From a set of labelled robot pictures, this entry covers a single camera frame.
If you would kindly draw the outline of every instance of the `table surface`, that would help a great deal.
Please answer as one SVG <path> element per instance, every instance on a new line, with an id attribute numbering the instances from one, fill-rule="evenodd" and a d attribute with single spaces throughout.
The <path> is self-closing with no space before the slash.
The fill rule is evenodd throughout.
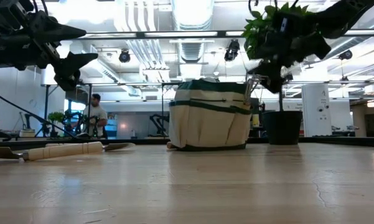
<path id="1" fill-rule="evenodd" d="M 374 223 L 374 148 L 136 146 L 0 160 L 0 223 Z"/>

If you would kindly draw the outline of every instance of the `white t-shirt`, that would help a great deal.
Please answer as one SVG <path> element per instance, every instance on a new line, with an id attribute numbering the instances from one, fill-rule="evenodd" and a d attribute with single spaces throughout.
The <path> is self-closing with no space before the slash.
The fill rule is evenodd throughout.
<path id="1" fill-rule="evenodd" d="M 108 115 L 106 114 L 106 111 L 101 106 L 90 106 L 90 117 L 97 116 L 99 119 L 108 119 Z M 88 115 L 88 107 L 85 108 L 84 115 Z M 94 130 L 94 125 L 90 124 L 90 128 L 88 130 L 88 134 L 92 135 Z M 97 135 L 100 137 L 103 135 L 103 127 L 97 127 Z"/>

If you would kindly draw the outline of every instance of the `man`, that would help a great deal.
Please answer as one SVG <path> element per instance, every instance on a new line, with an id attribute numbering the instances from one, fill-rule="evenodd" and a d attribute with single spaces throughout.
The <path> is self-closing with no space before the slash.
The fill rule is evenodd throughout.
<path id="1" fill-rule="evenodd" d="M 108 123 L 108 116 L 106 111 L 100 106 L 101 96 L 99 94 L 93 94 L 91 96 L 91 106 L 90 106 L 90 117 L 97 116 L 99 118 L 97 123 L 97 135 L 98 137 L 104 136 L 104 127 Z M 88 115 L 88 107 L 85 108 L 84 115 Z M 95 119 L 90 120 L 90 128 L 86 131 L 89 135 L 93 134 L 95 126 Z"/>

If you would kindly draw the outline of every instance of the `wooden table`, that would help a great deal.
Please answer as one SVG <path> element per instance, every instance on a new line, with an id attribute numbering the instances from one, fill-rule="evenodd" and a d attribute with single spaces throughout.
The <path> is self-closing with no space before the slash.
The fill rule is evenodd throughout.
<path id="1" fill-rule="evenodd" d="M 0 223 L 374 223 L 374 148 L 136 146 L 0 160 Z"/>

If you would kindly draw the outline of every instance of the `metal trowel blade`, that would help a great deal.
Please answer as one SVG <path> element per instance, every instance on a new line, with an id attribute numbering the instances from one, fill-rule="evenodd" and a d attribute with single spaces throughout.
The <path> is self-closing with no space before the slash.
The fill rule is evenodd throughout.
<path id="1" fill-rule="evenodd" d="M 107 152 L 117 149 L 127 149 L 134 146 L 136 146 L 134 143 L 111 143 L 107 146 L 104 146 L 103 149 Z"/>
<path id="2" fill-rule="evenodd" d="M 22 154 L 15 154 L 9 147 L 0 147 L 0 159 L 19 159 Z"/>

